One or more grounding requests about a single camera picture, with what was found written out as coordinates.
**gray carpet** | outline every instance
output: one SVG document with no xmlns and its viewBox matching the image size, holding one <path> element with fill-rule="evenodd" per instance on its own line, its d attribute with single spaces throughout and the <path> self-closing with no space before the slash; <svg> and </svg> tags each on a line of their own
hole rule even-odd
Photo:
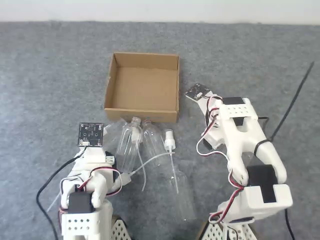
<svg viewBox="0 0 320 240">
<path fill-rule="evenodd" d="M 192 240 L 208 213 L 229 198 L 223 158 L 195 152 L 204 118 L 183 96 L 202 83 L 224 97 L 251 99 L 271 118 L 269 135 L 287 109 L 308 65 L 320 58 L 320 27 L 261 24 L 0 23 L 0 239 L 53 239 L 36 206 L 49 175 L 77 151 L 79 122 L 109 123 L 103 110 L 113 52 L 173 53 L 181 57 L 180 113 L 172 128 L 175 159 L 187 173 L 197 220 L 176 221 L 166 206 L 167 183 L 141 192 L 143 176 L 110 198 L 136 240 Z M 288 174 L 296 239 L 320 239 L 320 68 L 316 62 L 275 139 Z M 44 191 L 47 207 L 62 171 Z M 58 227 L 57 213 L 50 216 Z M 255 223 L 261 239 L 289 240 L 284 212 Z"/>
</svg>

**cardboard box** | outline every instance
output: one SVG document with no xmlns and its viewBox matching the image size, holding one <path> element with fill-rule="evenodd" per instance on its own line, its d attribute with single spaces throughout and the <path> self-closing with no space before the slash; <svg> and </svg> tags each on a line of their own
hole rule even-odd
<svg viewBox="0 0 320 240">
<path fill-rule="evenodd" d="M 179 112 L 179 56 L 115 52 L 104 109 L 110 120 L 132 117 L 175 123 Z"/>
</svg>

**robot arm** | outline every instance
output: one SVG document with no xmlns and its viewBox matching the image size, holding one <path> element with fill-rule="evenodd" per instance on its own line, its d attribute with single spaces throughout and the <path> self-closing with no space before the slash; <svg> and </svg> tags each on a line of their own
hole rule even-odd
<svg viewBox="0 0 320 240">
<path fill-rule="evenodd" d="M 215 127 L 207 129 L 204 139 L 214 149 L 225 144 L 228 171 L 232 171 L 232 177 L 243 186 L 234 196 L 223 222 L 252 223 L 290 207 L 293 201 L 289 186 L 284 184 L 286 169 L 261 129 L 250 100 L 241 97 L 220 99 L 198 83 L 185 94 L 199 105 L 204 116 L 215 121 Z M 254 153 L 264 165 L 246 167 L 242 160 L 245 152 Z M 229 203 L 220 204 L 217 213 L 223 212 Z"/>
<path fill-rule="evenodd" d="M 113 172 L 118 172 L 115 158 L 102 148 L 102 123 L 81 123 L 79 132 L 80 152 L 86 149 L 60 182 L 61 232 L 64 240 L 108 240 L 113 207 L 105 197 L 113 191 Z"/>
</svg>

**plastic bottle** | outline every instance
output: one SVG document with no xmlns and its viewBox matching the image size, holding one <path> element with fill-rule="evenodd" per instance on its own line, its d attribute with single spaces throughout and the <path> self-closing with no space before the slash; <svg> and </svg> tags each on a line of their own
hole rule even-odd
<svg viewBox="0 0 320 240">
<path fill-rule="evenodd" d="M 142 126 L 142 141 L 147 158 L 167 153 L 160 130 L 150 120 L 144 120 Z M 158 173 L 167 174 L 168 178 L 173 175 L 169 155 L 157 157 L 151 164 L 157 168 Z"/>
<path fill-rule="evenodd" d="M 179 192 L 176 191 L 176 181 L 172 176 L 168 182 L 171 188 L 171 195 L 176 209 L 176 217 L 179 221 L 190 221 L 196 219 L 195 204 L 188 178 L 184 172 L 175 168 L 176 180 Z"/>
<path fill-rule="evenodd" d="M 131 123 L 125 125 L 115 153 L 117 168 L 120 172 L 131 173 L 136 163 L 141 142 L 141 119 L 133 117 Z"/>
<path fill-rule="evenodd" d="M 112 122 L 103 129 L 103 149 L 109 153 L 115 154 L 121 137 L 121 132 L 128 123 L 120 118 L 118 121 Z"/>
</svg>

